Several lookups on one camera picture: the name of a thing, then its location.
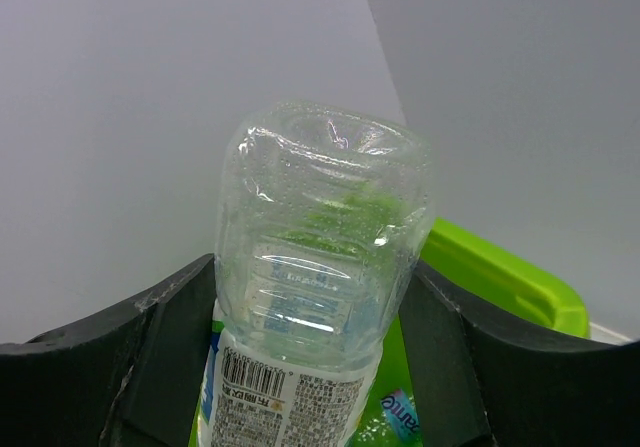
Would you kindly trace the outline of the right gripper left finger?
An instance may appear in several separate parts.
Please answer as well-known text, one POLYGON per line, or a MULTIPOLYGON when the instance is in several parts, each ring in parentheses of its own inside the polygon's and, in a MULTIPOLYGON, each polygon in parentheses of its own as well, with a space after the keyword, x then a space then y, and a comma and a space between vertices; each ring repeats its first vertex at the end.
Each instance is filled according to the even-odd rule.
POLYGON ((2 344, 2 445, 188 445, 215 299, 207 254, 93 315, 2 344))

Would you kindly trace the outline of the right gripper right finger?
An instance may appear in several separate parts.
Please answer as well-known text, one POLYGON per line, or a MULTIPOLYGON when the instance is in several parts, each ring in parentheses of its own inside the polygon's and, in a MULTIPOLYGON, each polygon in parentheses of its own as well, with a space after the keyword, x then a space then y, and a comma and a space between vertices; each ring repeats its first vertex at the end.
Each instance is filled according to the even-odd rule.
POLYGON ((430 446, 636 446, 639 344, 539 326, 419 262, 399 318, 430 446))

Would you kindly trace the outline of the blue cap water bottle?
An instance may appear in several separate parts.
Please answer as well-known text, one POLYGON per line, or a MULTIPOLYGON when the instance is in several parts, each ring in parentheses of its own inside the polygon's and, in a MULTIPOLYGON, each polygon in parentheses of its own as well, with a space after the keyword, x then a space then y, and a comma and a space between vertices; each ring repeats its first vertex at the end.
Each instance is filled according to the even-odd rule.
POLYGON ((422 446, 413 397, 402 389, 388 393, 365 410, 353 446, 422 446))

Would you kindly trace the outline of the clear bottle blue label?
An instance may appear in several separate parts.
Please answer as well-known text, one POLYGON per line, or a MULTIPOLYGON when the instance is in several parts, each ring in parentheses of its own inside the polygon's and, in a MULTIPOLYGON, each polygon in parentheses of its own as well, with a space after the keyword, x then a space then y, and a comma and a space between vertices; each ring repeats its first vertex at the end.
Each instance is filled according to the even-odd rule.
POLYGON ((434 223, 426 142, 310 101, 225 153, 201 446, 347 446, 434 223))

